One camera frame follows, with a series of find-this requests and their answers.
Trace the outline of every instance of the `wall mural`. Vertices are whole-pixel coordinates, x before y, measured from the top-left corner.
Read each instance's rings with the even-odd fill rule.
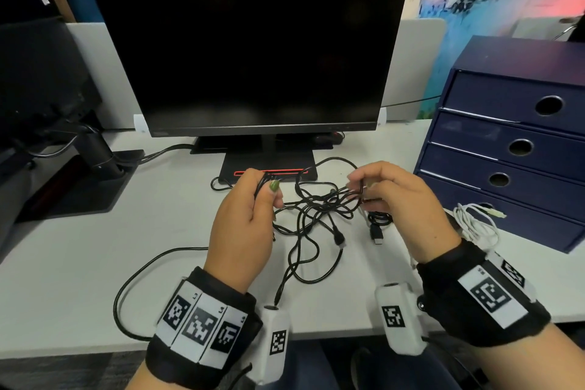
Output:
[[[418,3],[415,12],[414,3]],[[524,17],[578,16],[585,0],[406,0],[403,17],[438,17],[447,23],[425,98],[441,94],[450,68],[473,35],[508,35]],[[438,99],[423,102],[420,119],[432,117]]]

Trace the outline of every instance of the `blue drawer unit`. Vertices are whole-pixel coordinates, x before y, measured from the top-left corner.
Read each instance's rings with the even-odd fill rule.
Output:
[[[437,195],[443,207],[453,209],[457,203],[476,203],[503,212],[506,218],[494,218],[498,228],[516,233],[531,241],[559,251],[569,252],[585,237],[585,225],[535,211],[479,190],[465,188],[445,180],[420,175]]]
[[[473,37],[415,173],[445,208],[491,203],[503,230],[569,252],[585,229],[585,44]]]
[[[585,140],[559,137],[464,115],[440,113],[431,141],[510,164],[585,181]]]

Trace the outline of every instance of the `jeans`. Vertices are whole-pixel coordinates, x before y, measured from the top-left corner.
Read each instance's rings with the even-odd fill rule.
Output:
[[[431,351],[402,356],[389,347],[371,349],[357,367],[359,390],[460,390]],[[281,379],[259,390],[339,390],[318,341],[289,342]]]

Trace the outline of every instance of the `drawer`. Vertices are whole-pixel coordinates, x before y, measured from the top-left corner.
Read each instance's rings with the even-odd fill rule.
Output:
[[[432,144],[425,148],[420,170],[585,222],[583,185]]]
[[[499,229],[555,250],[568,253],[584,236],[585,226],[581,224],[522,207],[482,191],[445,180],[424,174],[420,174],[420,177],[433,190],[444,208],[452,210],[457,206],[457,203],[491,205],[494,209],[507,215],[505,218],[494,217],[494,222]]]
[[[585,88],[458,72],[444,106],[585,134]]]
[[[444,112],[436,119],[430,140],[511,164],[585,181],[585,141]]]

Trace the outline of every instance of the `green nail polish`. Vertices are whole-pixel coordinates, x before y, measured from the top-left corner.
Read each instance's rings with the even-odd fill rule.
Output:
[[[270,189],[272,191],[274,191],[274,193],[276,193],[276,191],[278,190],[278,187],[280,186],[280,181],[278,179],[273,180],[272,182],[270,182]]]

